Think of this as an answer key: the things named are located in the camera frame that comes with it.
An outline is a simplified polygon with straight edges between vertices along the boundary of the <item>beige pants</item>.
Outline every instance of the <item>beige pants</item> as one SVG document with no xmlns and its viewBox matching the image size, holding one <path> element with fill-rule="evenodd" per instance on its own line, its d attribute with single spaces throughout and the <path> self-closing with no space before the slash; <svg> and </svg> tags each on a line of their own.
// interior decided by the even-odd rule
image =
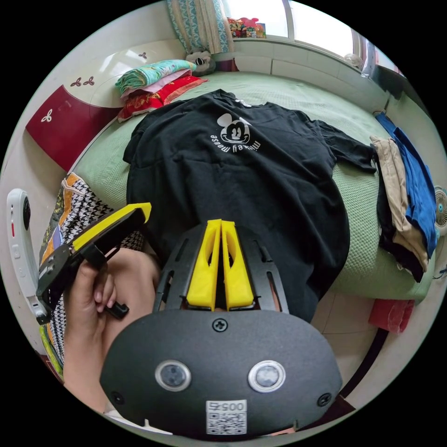
<svg viewBox="0 0 447 447">
<path fill-rule="evenodd" d="M 396 143 L 388 138 L 370 137 L 379 157 L 380 170 L 385 184 L 386 196 L 396 232 L 393 242 L 402 245 L 418 259 L 424 272 L 427 271 L 428 255 L 422 233 L 413 227 L 405 214 L 408 208 L 405 166 Z"/>
</svg>

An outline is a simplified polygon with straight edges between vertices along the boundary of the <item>leg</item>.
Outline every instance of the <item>leg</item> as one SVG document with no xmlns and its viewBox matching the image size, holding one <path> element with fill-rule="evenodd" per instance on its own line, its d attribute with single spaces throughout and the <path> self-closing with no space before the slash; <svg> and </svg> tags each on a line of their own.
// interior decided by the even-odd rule
<svg viewBox="0 0 447 447">
<path fill-rule="evenodd" d="M 108 262 L 108 271 L 113 275 L 117 302 L 129 307 L 128 314 L 117 320 L 107 315 L 102 335 L 104 357 L 115 337 L 130 323 L 152 312 L 159 268 L 153 258 L 141 251 L 122 248 Z"/>
</svg>

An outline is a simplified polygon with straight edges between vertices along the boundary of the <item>electric fan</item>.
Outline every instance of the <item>electric fan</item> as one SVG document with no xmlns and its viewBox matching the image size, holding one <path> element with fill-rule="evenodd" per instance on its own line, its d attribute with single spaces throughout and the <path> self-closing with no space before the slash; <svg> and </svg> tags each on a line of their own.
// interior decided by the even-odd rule
<svg viewBox="0 0 447 447">
<path fill-rule="evenodd" d="M 436 186 L 434 188 L 436 196 L 436 234 L 438 239 L 447 234 L 447 190 Z"/>
</svg>

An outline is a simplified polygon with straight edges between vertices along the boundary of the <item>fan grille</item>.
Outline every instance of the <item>fan grille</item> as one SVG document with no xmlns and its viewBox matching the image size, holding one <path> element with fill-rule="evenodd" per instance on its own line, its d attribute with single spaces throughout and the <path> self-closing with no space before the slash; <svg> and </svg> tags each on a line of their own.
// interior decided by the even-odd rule
<svg viewBox="0 0 447 447">
<path fill-rule="evenodd" d="M 447 225 L 447 196 L 443 191 L 436 192 L 436 224 L 439 227 Z"/>
</svg>

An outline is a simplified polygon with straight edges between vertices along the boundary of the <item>curtain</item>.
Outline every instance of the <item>curtain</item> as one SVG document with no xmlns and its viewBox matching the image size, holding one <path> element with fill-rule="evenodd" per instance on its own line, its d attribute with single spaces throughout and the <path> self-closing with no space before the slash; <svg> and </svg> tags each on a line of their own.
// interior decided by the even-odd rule
<svg viewBox="0 0 447 447">
<path fill-rule="evenodd" d="M 205 47 L 211 54 L 234 51 L 222 0 L 167 0 L 175 32 L 187 52 Z"/>
</svg>

